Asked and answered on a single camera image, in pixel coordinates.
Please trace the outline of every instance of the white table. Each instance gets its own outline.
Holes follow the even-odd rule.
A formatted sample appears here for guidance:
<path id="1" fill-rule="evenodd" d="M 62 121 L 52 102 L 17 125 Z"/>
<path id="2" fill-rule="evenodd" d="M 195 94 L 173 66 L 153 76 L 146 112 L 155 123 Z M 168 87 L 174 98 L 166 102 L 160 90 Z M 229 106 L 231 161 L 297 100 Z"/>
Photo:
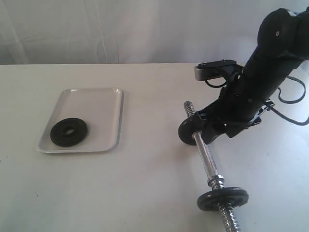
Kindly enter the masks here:
<path id="1" fill-rule="evenodd" d="M 186 118 L 219 94 L 194 79 L 194 64 L 0 66 L 1 232 L 223 232 L 220 215 L 202 212 L 209 191 L 195 146 L 177 135 Z M 296 70 L 293 76 L 308 83 Z M 120 142 L 101 154 L 47 155 L 37 142 L 61 91 L 117 87 L 125 101 Z M 286 99 L 301 95 L 290 80 Z M 277 94 L 272 97 L 279 102 Z M 304 120 L 308 97 L 277 109 Z M 309 227 L 309 127 L 273 112 L 234 139 L 211 144 L 226 186 L 243 187 L 235 209 L 244 232 Z"/>

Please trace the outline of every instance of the fabric wall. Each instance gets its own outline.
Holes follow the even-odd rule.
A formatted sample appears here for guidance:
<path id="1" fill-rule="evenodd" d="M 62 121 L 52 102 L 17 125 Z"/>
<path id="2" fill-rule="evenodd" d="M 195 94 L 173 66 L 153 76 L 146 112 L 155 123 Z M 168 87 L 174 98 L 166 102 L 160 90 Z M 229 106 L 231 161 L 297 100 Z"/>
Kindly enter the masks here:
<path id="1" fill-rule="evenodd" d="M 0 0 L 0 63 L 245 62 L 265 16 L 305 0 Z"/>

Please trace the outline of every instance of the robotic arm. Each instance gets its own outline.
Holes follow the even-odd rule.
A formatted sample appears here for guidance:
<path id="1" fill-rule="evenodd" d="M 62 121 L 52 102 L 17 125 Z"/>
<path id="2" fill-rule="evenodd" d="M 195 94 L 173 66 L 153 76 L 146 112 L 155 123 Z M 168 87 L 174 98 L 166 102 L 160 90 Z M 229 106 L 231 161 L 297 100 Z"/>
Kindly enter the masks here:
<path id="1" fill-rule="evenodd" d="M 196 66 L 198 81 L 222 87 L 219 98 L 187 118 L 178 129 L 180 139 L 195 145 L 192 135 L 202 132 L 210 144 L 219 135 L 232 138 L 242 130 L 261 123 L 260 115 L 273 110 L 269 97 L 293 69 L 309 59 L 309 7 L 300 14 L 280 8 L 270 13 L 258 32 L 258 46 L 244 67 L 233 60 Z M 211 85 L 208 80 L 223 77 L 225 83 Z M 306 125 L 309 119 L 298 125 Z"/>

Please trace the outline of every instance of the white curtain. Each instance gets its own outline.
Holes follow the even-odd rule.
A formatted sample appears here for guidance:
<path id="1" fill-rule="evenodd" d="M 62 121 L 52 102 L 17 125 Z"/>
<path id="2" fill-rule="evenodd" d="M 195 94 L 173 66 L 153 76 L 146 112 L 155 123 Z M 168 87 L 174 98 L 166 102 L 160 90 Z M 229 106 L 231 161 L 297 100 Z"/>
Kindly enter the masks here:
<path id="1" fill-rule="evenodd" d="M 0 63 L 246 62 L 265 16 L 305 0 L 0 0 Z"/>

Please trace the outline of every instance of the white tray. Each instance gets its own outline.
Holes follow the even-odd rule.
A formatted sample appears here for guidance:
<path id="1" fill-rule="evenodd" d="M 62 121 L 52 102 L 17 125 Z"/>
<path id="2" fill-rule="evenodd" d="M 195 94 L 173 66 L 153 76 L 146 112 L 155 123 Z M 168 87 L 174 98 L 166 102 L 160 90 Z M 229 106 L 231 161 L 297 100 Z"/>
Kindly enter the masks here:
<path id="1" fill-rule="evenodd" d="M 64 90 L 41 136 L 37 150 L 43 153 L 101 152 L 113 148 L 118 140 L 123 92 L 117 88 Z M 86 122 L 88 135 L 71 147 L 55 145 L 49 133 L 59 121 L 77 117 Z"/>

